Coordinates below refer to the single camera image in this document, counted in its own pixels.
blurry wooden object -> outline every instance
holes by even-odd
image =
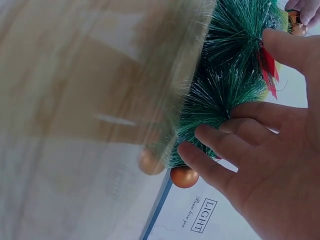
[[[214,8],[157,2],[0,3],[1,240],[106,240],[128,217]]]

hand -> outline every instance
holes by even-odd
[[[237,173],[191,143],[182,143],[178,151],[263,239],[318,240],[320,36],[297,37],[267,29],[263,43],[278,62],[305,75],[308,108],[251,102],[233,109],[232,119],[220,130],[199,126],[195,136],[234,164]]]
[[[289,0],[285,9],[300,11],[300,20],[304,25],[312,27],[320,21],[320,0]]]

wooden board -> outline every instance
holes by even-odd
[[[137,161],[179,114],[215,5],[157,2],[0,3],[1,240],[128,239],[144,192],[148,214],[163,174]]]

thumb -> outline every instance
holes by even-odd
[[[263,45],[279,63],[287,65],[306,75],[311,59],[320,57],[319,36],[300,37],[289,33],[266,29],[262,35]]]
[[[320,7],[319,1],[309,1],[302,9],[300,13],[300,21],[303,25],[308,25],[310,20],[316,15],[318,8]]]

finger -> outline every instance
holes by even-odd
[[[284,9],[287,11],[287,10],[291,10],[291,9],[294,9],[294,7],[299,3],[299,0],[289,0]]]
[[[277,62],[294,68],[304,75],[315,66],[310,56],[319,55],[317,51],[319,36],[299,37],[283,31],[266,29],[262,38],[265,49]]]
[[[315,16],[310,20],[308,26],[310,28],[314,27],[320,21],[320,8],[317,10]]]
[[[234,134],[219,131],[209,125],[200,125],[195,136],[201,143],[211,148],[219,157],[239,167],[242,158],[250,153],[252,146]]]
[[[203,180],[225,195],[228,183],[235,176],[234,172],[221,166],[189,142],[181,143],[178,147],[178,153],[183,161],[195,170]]]
[[[293,7],[293,9],[300,12],[305,7],[305,5],[306,5],[306,2],[299,1],[298,4]]]
[[[259,146],[275,135],[275,133],[252,118],[231,118],[221,124],[219,130],[235,134],[252,146]]]
[[[279,132],[288,116],[301,114],[303,108],[284,106],[269,102],[247,102],[236,106],[231,111],[232,118],[250,118],[269,129]]]
[[[309,1],[302,9],[300,13],[300,21],[303,25],[308,25],[310,20],[316,15],[318,8],[320,7],[320,1]]]

